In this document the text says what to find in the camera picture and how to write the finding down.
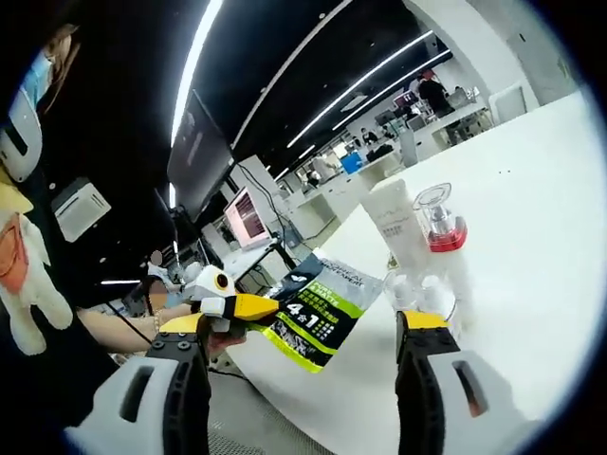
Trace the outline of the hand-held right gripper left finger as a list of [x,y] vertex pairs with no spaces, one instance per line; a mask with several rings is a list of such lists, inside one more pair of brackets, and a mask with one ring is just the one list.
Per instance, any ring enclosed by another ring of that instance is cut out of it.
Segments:
[[95,392],[93,409],[65,430],[81,454],[207,454],[211,386],[198,315],[164,324],[144,356]]

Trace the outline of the person's left hand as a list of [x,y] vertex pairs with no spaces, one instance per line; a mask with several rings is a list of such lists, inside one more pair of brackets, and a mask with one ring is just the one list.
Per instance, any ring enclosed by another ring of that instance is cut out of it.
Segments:
[[163,309],[156,314],[159,332],[174,332],[184,329],[186,333],[196,333],[200,345],[207,357],[219,355],[230,346],[243,344],[246,335],[235,336],[230,333],[217,333],[212,329],[212,320],[200,312],[194,312],[189,304],[180,304]]

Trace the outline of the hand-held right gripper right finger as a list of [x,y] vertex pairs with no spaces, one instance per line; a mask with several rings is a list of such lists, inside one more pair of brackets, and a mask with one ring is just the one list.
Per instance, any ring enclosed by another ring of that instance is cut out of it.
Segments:
[[398,310],[395,394],[400,454],[520,454],[539,423],[510,384],[459,348],[440,316]]

